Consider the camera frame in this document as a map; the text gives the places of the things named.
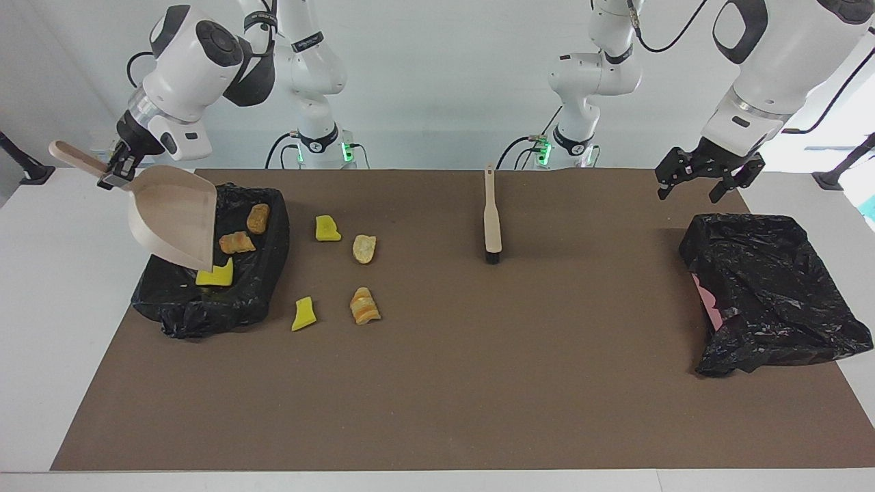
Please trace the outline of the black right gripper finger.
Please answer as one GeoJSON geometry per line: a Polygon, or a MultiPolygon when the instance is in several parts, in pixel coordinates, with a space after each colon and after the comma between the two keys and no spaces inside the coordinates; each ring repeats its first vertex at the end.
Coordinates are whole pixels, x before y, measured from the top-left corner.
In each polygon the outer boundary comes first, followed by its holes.
{"type": "Polygon", "coordinates": [[[97,187],[105,190],[128,187],[134,181],[134,159],[112,161],[103,165],[97,187]]]}

